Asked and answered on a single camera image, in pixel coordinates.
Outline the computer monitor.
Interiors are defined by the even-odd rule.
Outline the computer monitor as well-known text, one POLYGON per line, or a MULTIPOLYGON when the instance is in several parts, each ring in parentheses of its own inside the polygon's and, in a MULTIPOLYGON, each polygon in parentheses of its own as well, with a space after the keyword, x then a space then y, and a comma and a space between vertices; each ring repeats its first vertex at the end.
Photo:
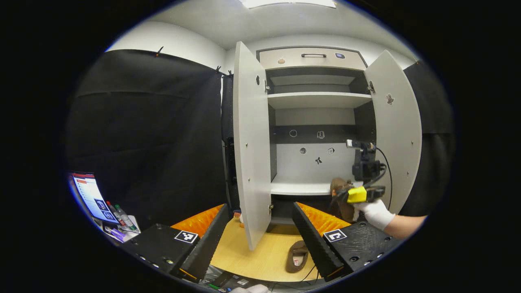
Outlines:
POLYGON ((119 224, 99 190, 95 174, 70 171, 69 176, 72 178, 72 184, 78 193, 79 201, 93 218, 107 223, 119 224))

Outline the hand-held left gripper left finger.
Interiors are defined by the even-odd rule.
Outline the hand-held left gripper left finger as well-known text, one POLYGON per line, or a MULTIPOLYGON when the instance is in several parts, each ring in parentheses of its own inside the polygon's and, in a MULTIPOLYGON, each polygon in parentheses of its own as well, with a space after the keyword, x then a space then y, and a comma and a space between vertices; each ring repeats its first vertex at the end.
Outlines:
POLYGON ((201 281, 230 220, 226 203, 177 224, 155 224, 122 244, 139 262, 175 278, 201 281))

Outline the large ceiling light panel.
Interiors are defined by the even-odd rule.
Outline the large ceiling light panel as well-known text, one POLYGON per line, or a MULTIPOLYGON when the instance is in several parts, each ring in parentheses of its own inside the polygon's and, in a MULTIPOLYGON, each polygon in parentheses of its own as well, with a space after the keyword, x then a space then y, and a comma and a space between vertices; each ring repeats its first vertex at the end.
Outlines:
POLYGON ((333 0, 239 0, 239 2, 246 8, 253 9, 269 5, 285 5, 285 4, 303 4, 315 5, 328 8, 336 8, 333 0))

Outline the grey cabinet door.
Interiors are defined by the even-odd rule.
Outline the grey cabinet door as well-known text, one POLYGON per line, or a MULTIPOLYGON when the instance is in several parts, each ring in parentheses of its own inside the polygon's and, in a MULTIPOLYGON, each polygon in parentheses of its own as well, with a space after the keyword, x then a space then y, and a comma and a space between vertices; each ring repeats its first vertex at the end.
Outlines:
POLYGON ((266 72, 249 48, 236 44, 233 137, 240 210, 254 251, 271 222, 271 154, 266 72))
POLYGON ((396 59, 384 50, 364 72, 374 108, 376 159, 389 167, 378 185, 398 214, 409 198, 422 152, 422 122, 414 91, 396 59))

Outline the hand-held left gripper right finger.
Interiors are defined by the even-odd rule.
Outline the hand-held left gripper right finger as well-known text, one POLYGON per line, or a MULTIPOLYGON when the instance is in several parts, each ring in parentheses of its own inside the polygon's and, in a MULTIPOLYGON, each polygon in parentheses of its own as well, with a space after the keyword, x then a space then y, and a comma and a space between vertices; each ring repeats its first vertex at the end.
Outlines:
POLYGON ((326 282, 369 266, 403 242, 367 221, 349 224, 299 202, 293 203, 292 219, 326 282))

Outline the grey cabinet drawer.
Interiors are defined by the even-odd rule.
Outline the grey cabinet drawer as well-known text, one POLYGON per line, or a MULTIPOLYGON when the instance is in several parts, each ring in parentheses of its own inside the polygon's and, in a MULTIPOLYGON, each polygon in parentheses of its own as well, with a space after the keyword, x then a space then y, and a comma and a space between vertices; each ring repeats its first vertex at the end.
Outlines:
POLYGON ((365 70, 361 54, 337 48, 279 48, 259 51, 265 69, 322 67, 365 70))

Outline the red cap marker pen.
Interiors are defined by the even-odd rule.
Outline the red cap marker pen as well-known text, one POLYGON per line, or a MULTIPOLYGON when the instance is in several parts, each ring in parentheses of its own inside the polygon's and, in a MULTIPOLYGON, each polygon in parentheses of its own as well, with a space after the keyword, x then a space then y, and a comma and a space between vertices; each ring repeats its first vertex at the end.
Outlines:
POLYGON ((121 218, 121 215, 116 210, 116 208, 109 201, 106 201, 106 204, 110 208, 110 211, 115 215, 115 218, 119 221, 120 225, 123 227, 126 226, 124 220, 121 218))

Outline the brown fuzzy shoe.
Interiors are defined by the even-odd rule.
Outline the brown fuzzy shoe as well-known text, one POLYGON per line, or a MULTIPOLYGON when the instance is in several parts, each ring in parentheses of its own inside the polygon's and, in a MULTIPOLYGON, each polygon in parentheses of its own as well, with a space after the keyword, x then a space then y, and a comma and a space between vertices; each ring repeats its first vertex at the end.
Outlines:
POLYGON ((355 212, 355 208, 352 204, 347 202, 348 193, 341 195, 337 193, 342 190, 348 191, 354 187, 351 180, 344 180, 340 177, 333 178, 331 182, 331 202, 328 208, 328 213, 350 224, 353 223, 357 212, 355 212))
POLYGON ((288 250, 285 270, 289 273, 301 271, 309 258, 309 249, 304 241, 295 242, 288 250))

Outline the grey shoe cabinet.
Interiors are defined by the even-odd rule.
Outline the grey shoe cabinet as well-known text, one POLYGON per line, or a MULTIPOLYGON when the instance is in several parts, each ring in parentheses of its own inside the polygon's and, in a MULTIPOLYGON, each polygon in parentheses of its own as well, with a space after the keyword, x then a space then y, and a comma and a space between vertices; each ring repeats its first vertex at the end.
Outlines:
MULTIPOLYGON (((257 50, 256 57, 259 61, 259 51, 279 48, 257 50)), ((359 137, 363 130, 361 122, 373 125, 372 97, 365 89, 365 70, 265 69, 269 89, 271 226, 293 223, 294 201, 328 211, 330 183, 335 177, 361 183, 352 174, 352 165, 360 152, 347 148, 346 140, 359 137)))

